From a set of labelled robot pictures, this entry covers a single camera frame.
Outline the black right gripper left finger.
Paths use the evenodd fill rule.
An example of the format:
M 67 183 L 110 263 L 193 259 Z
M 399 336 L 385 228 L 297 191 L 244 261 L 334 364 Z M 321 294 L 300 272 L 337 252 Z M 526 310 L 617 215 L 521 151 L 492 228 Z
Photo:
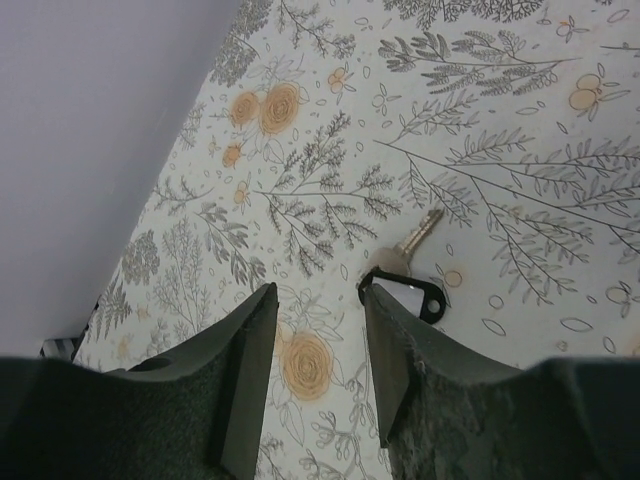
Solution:
M 5 479 L 251 479 L 277 326 L 275 284 L 128 369 L 1 361 Z

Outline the key with black white tag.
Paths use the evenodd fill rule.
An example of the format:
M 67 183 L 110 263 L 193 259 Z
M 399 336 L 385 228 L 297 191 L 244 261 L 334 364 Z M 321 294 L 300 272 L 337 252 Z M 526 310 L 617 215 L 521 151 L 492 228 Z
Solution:
M 361 304 L 364 304 L 366 290 L 377 284 L 422 321 L 434 325 L 442 319 L 447 310 L 443 289 L 415 277 L 410 264 L 416 250 L 443 216 L 444 212 L 440 209 L 429 210 L 403 240 L 392 247 L 381 247 L 371 255 L 364 276 L 357 285 L 357 296 Z

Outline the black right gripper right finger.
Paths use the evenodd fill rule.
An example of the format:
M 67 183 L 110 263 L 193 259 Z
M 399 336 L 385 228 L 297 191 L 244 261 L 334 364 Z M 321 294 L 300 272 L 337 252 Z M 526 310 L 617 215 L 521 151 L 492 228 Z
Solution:
M 364 296 L 378 429 L 396 479 L 635 479 L 639 361 L 524 370 L 458 343 L 378 285 Z

